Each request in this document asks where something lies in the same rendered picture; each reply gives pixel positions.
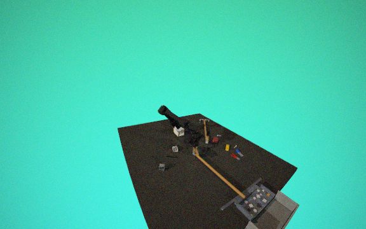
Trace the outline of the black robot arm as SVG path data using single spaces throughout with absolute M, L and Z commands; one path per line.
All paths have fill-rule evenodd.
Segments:
M 175 115 L 174 113 L 172 113 L 166 106 L 161 105 L 160 108 L 158 109 L 158 113 L 161 115 L 165 115 L 171 123 L 171 126 L 176 127 L 177 129 L 179 129 L 180 127 L 187 129 L 188 131 L 194 131 L 196 128 L 196 125 L 194 123 L 190 123 L 191 121 L 189 120 L 185 120 L 183 118 L 179 118 L 177 115 Z M 201 131 L 199 132 L 195 132 L 191 133 L 191 137 L 192 138 L 198 138 L 201 135 Z

